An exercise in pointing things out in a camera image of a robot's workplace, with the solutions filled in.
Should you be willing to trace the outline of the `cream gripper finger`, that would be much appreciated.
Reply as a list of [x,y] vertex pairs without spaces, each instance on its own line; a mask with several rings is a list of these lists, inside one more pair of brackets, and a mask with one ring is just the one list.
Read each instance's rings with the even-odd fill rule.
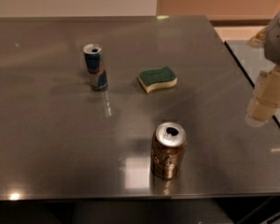
[[256,80],[253,97],[247,107],[245,122],[258,128],[280,108],[280,64],[270,72],[261,71]]

